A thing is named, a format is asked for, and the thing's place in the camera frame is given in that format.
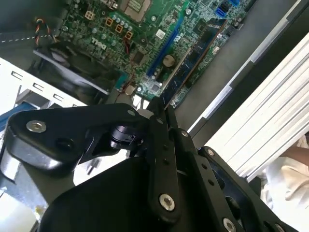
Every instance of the chip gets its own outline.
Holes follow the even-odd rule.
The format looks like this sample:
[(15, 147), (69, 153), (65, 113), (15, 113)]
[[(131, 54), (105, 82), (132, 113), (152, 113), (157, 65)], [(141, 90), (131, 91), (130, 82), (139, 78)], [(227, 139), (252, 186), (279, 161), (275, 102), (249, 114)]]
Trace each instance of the chip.
[(133, 58), (133, 62), (136, 64), (140, 64), (144, 56), (145, 55), (142, 52), (138, 51)]
[(151, 88), (151, 90), (152, 90), (153, 92), (157, 92), (159, 89), (160, 89), (160, 87), (157, 86), (157, 85), (154, 85), (154, 86)]
[(207, 23), (203, 19), (200, 19), (195, 25), (195, 27), (193, 28), (193, 32), (200, 35), (206, 26), (207, 26)]

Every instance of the hole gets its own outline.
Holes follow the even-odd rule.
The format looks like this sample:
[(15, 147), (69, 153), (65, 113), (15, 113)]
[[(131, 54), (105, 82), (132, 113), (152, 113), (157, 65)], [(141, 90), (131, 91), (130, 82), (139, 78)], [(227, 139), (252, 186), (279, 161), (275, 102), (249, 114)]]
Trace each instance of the hole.
[(57, 94), (54, 94), (53, 97), (54, 97), (55, 99), (57, 99), (58, 101), (62, 101), (62, 100), (64, 99), (63, 97), (61, 97), (61, 96), (59, 96), (59, 95), (57, 95)]
[(226, 202), (228, 206), (230, 207), (230, 210), (232, 211), (232, 214), (236, 220), (240, 219), (240, 207), (238, 203), (232, 198), (232, 197), (225, 197)]
[(172, 201), (169, 198), (164, 198), (164, 202), (166, 203), (167, 206), (172, 205)]
[(210, 185), (214, 186), (214, 182), (212, 180), (208, 180), (208, 183), (210, 183)]
[(40, 86), (39, 84), (33, 83), (33, 87), (35, 87), (36, 89), (38, 89), (39, 91), (43, 91), (44, 87)]
[(56, 139), (56, 147), (64, 152), (71, 152), (75, 148), (74, 141), (67, 138), (58, 138)]
[(227, 227), (228, 227), (230, 230), (232, 230), (232, 229), (233, 229), (233, 226), (232, 226), (232, 224), (231, 224), (231, 223), (229, 223), (229, 222), (228, 222), (226, 225), (227, 225)]
[(23, 78), (22, 75), (20, 75), (20, 74), (14, 72), (14, 71), (11, 72), (11, 75), (12, 75), (13, 77), (16, 77), (16, 78), (19, 79), (19, 80), (22, 80), (22, 78)]
[(167, 159), (164, 159), (163, 163), (166, 164), (166, 165), (169, 165), (169, 161)]

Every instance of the metal panel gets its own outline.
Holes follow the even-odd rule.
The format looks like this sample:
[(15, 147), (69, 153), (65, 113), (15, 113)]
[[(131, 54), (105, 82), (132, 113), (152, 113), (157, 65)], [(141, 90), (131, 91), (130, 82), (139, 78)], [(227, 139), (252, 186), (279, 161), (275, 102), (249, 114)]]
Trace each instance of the metal panel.
[[(308, 21), (309, 9), (304, 14)], [(207, 145), (250, 181), (308, 130), (309, 34)]]

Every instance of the screw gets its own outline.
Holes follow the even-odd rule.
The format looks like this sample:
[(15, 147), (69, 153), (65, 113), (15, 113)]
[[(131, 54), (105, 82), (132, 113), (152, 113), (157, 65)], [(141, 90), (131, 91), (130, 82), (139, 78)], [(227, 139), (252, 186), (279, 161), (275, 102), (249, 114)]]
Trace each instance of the screw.
[(175, 202), (174, 200), (167, 194), (162, 194), (159, 197), (160, 204), (163, 208), (167, 211), (173, 211), (175, 209)]
[(236, 227), (235, 227), (235, 225), (231, 222), (230, 219), (224, 218), (224, 219), (223, 219), (223, 225), (224, 225), (224, 227), (226, 228), (226, 230), (227, 230), (228, 232), (236, 232)]
[(37, 120), (27, 122), (26, 127), (29, 131), (35, 132), (35, 133), (42, 133), (46, 131), (45, 122), (41, 122)]
[(207, 149), (206, 152), (207, 152), (209, 155), (214, 156), (214, 152), (213, 152), (212, 150)]
[(160, 118), (157, 118), (156, 120), (158, 121), (158, 123), (161, 123), (161, 124), (163, 124), (163, 121), (162, 121), (162, 119), (160, 119)]
[(279, 230), (279, 232), (285, 232), (284, 229), (281, 227), (281, 225), (275, 224), (275, 226), (277, 227), (277, 229)]
[(135, 116), (135, 113), (132, 110), (127, 111), (130, 115)]
[(184, 137), (188, 137), (188, 133), (185, 132), (185, 131), (182, 131), (182, 135), (183, 135)]

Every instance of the cable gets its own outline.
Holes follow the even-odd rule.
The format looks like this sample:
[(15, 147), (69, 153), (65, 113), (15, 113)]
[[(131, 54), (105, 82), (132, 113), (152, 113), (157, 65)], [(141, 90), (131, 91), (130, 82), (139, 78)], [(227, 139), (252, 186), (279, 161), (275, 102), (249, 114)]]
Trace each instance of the cable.
[(43, 19), (38, 18), (38, 19), (36, 20), (36, 24), (37, 24), (37, 26), (36, 26), (36, 28), (35, 28), (35, 37), (34, 37), (34, 41), (35, 41), (35, 44), (36, 44), (37, 46), (39, 45), (39, 39), (40, 39), (39, 32), (40, 32), (40, 26), (41, 26), (41, 24), (44, 24), (44, 25), (45, 25), (48, 35), (50, 35), (50, 36), (53, 38), (53, 40), (54, 40), (55, 42), (57, 42), (57, 39), (56, 39), (55, 36), (52, 34), (52, 31), (50, 30), (49, 26), (44, 22)]

